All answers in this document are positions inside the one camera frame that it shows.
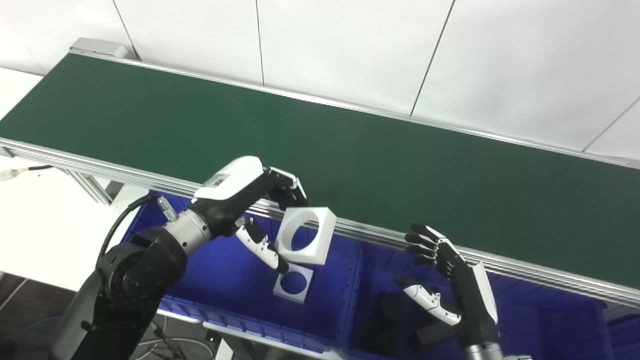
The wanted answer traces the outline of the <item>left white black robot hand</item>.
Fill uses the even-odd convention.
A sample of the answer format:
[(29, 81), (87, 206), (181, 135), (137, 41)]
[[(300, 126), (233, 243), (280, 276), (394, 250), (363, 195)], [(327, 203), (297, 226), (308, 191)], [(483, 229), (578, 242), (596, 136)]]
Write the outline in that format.
[(276, 167), (264, 167), (253, 155), (234, 159), (208, 178), (187, 206), (198, 214), (211, 239), (234, 235), (270, 269), (285, 274), (290, 265), (254, 218), (245, 213), (265, 196), (278, 203), (281, 210), (307, 207), (301, 182), (294, 174)]

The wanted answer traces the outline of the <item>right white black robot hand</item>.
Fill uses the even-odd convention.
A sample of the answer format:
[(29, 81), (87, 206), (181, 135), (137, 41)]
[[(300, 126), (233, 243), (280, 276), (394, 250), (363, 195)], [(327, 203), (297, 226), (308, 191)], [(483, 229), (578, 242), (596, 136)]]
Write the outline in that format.
[(461, 348), (498, 351), (498, 309), (484, 264), (470, 265), (446, 235), (413, 223), (404, 240), (414, 265), (433, 266), (449, 282), (453, 300), (421, 284), (410, 275), (395, 276), (395, 283), (411, 300), (437, 320), (453, 328)]

